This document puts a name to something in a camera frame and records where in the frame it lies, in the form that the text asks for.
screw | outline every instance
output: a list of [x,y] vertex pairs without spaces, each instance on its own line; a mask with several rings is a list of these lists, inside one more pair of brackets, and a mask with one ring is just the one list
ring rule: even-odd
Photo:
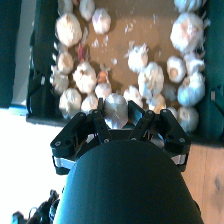
[[185,142],[185,139],[184,138],[179,138],[179,141],[180,142]]
[[55,146],[59,146],[59,145],[61,145],[61,142],[60,141],[58,141],[58,142],[55,143]]

